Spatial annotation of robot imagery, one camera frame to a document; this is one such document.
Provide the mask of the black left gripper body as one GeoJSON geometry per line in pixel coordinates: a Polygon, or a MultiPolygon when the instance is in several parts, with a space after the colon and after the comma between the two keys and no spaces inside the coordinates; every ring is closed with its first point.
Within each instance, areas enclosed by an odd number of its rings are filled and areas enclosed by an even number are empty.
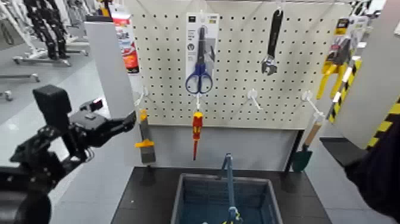
{"type": "Polygon", "coordinates": [[[99,148],[111,138],[104,136],[108,119],[100,114],[77,111],[71,116],[64,115],[64,144],[70,154],[83,154],[83,151],[99,148]]]}

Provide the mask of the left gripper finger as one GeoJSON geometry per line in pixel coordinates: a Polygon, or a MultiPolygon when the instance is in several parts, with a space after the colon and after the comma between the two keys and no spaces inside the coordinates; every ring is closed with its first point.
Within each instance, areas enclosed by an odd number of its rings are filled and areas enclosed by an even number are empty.
{"type": "Polygon", "coordinates": [[[125,118],[111,119],[105,124],[104,136],[112,138],[123,132],[131,131],[136,123],[136,111],[131,111],[125,118]]]}
{"type": "Polygon", "coordinates": [[[102,98],[96,98],[91,101],[84,102],[80,107],[80,111],[88,111],[90,113],[100,110],[103,107],[102,98]]]}

